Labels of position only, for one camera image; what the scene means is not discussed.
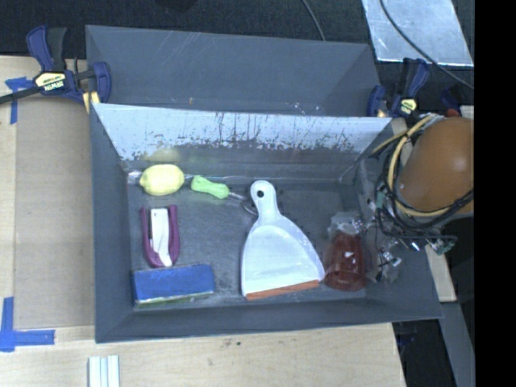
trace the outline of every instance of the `white dustpan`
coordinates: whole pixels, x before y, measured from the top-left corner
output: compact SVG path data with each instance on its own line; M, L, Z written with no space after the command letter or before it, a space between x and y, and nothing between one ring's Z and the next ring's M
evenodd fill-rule
M247 299L314 288L324 268L306 235L277 209L276 190L267 181L251 186L258 219L243 247L242 294Z

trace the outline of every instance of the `sponge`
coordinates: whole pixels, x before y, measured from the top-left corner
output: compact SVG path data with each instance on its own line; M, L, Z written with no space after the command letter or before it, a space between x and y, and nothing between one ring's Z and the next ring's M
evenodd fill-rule
M135 307L145 308L211 294L215 282L210 265L194 264L134 271L132 287Z

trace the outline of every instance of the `green brush handle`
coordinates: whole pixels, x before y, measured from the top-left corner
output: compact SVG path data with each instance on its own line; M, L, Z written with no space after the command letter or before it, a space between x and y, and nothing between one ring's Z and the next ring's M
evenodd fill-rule
M225 199L229 196L230 190L227 185L217 184L212 181L208 181L204 177L200 177L198 175L194 176L192 179L192 184L190 186L192 190L196 190L198 192L206 192L207 194L212 194L214 197L218 199Z

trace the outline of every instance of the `lemon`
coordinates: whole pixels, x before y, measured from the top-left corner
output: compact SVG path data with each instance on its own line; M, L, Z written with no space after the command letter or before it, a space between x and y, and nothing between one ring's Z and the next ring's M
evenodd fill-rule
M173 194L185 183L185 174L175 164L155 164L145 169L139 184L149 195Z

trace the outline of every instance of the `wire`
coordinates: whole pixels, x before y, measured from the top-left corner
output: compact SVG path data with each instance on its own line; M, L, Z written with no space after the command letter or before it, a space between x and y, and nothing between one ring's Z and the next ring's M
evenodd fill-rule
M301 0L301 1L305 5L305 8L308 10L308 13L310 14L310 17L312 18L312 20L314 20L315 26L317 27L317 30L318 30L319 34L321 35L322 41L326 41L326 37L325 37L325 35L323 33L321 25L319 24L319 21L315 17L314 12L312 11L312 9L310 9L310 5L308 4L308 2L306 0Z
M466 81L463 81L462 79L460 79L459 77L457 77L456 75L454 75L453 73L449 72L448 70L446 70L443 66L441 66L437 61L435 61L430 55L428 55L428 53L424 52L416 43L414 43L410 38L409 36L407 36L405 34L405 32L396 24L396 22L394 21L394 19L392 18L392 16L390 15L390 13L387 11L387 8L385 7L385 3L384 3L384 0L380 0L380 5L381 5L381 9L384 11L385 15L387 16L387 19L389 19L389 21L391 22L391 24L393 25L393 27L396 29L396 31L400 34L400 36L405 39L405 41L410 45L412 46L412 48L414 48L414 50L416 52L418 52L420 55L422 55L423 57L425 57L428 61L430 61L433 65L435 65L441 72L447 74L449 77L451 77L452 79L458 81L461 85L464 85L466 87L468 87L469 89L471 90L475 90L474 86L470 85L469 83L467 83Z

